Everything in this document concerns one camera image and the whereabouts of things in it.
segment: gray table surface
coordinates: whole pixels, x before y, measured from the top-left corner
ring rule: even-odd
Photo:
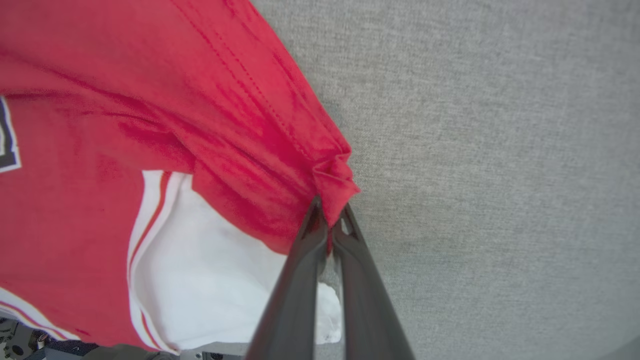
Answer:
[[[639,1],[253,3],[353,146],[417,359],[640,359]]]

